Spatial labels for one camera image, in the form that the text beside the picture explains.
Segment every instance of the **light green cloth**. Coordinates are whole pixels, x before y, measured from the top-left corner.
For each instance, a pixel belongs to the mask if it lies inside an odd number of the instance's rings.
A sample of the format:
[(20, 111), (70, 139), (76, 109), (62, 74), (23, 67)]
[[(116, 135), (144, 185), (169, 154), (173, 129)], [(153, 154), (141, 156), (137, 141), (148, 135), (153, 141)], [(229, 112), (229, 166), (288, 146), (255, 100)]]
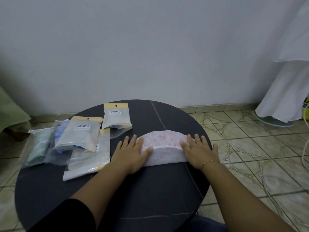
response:
[(0, 87), (0, 132), (5, 128), (14, 132), (28, 132), (31, 129), (30, 119), (30, 116)]

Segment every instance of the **blue jeans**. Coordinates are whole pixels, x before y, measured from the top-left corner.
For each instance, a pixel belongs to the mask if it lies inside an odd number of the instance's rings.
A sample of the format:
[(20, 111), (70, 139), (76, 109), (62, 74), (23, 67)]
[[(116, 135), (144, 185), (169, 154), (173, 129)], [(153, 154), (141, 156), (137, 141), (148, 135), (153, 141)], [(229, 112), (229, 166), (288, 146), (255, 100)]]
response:
[(210, 218), (194, 215), (183, 232), (228, 232), (225, 224)]

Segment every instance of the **barcode label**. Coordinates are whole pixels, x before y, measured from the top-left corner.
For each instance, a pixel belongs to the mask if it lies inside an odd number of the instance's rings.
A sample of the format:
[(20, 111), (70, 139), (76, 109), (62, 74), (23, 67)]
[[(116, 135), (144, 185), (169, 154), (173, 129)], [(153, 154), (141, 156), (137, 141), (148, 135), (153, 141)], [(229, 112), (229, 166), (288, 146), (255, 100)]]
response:
[(76, 130), (89, 130), (90, 129), (90, 125), (76, 125), (74, 128), (74, 131)]
[(109, 112), (109, 115), (115, 115), (115, 114), (121, 115), (121, 111), (110, 111)]

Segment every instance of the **person's right arm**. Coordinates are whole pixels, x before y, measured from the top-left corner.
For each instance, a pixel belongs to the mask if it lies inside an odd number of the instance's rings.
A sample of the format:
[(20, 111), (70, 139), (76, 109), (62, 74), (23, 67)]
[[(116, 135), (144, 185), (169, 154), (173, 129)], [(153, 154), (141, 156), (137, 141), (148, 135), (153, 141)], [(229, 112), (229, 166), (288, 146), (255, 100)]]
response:
[(188, 135), (189, 145), (185, 142), (180, 142), (180, 145), (189, 163), (201, 170), (209, 181), (228, 230), (294, 232), (220, 163), (217, 145), (214, 144), (211, 151), (206, 138), (202, 136), (201, 139), (197, 134), (195, 140)]

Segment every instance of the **bracelet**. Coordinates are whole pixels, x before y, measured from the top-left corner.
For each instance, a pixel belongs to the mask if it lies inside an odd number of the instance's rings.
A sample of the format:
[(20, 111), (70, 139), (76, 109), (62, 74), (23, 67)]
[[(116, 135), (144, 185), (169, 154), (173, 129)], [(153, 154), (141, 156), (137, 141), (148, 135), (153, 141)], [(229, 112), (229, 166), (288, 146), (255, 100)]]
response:
[(212, 162), (212, 161), (217, 161), (217, 162), (219, 162), (218, 160), (209, 160), (209, 161), (206, 161), (204, 164), (202, 164), (201, 171), (202, 171), (202, 169), (203, 169), (203, 167), (204, 167), (205, 164), (207, 164), (207, 163), (209, 163), (209, 162)]

